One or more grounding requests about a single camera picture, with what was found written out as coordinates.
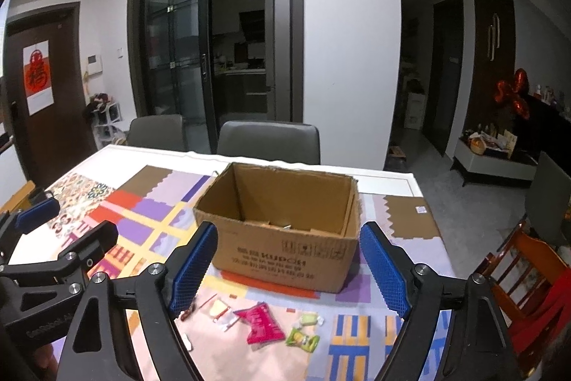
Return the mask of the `person's left hand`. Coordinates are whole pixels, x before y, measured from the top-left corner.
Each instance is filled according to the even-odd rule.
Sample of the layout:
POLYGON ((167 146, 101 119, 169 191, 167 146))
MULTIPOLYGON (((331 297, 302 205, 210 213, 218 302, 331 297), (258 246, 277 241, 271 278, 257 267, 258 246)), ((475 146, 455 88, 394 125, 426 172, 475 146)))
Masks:
POLYGON ((52 346, 45 346, 34 353, 34 361, 41 374, 41 380, 55 380, 58 362, 53 354, 52 346))

